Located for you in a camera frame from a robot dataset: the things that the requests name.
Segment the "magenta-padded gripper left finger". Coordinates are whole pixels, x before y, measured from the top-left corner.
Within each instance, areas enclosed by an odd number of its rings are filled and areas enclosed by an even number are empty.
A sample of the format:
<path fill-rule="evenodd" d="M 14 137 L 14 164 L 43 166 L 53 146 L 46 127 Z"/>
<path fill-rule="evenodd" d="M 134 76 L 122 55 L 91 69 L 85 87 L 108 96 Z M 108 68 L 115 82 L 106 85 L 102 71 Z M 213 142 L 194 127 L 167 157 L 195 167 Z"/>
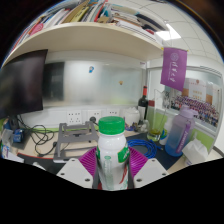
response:
<path fill-rule="evenodd" d="M 80 187 L 96 189 L 99 183 L 96 149 L 90 149 L 79 159 L 69 159 L 57 175 Z"/>

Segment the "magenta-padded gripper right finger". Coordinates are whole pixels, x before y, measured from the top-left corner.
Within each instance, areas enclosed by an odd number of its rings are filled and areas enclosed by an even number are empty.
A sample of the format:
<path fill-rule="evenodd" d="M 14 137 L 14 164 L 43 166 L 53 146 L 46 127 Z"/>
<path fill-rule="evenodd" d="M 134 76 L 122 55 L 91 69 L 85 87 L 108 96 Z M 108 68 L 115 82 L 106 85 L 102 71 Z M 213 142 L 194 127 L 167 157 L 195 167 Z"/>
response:
<path fill-rule="evenodd" d="M 129 151 L 129 189 L 146 186 L 168 175 L 156 158 L 148 159 L 134 148 L 129 148 Z"/>

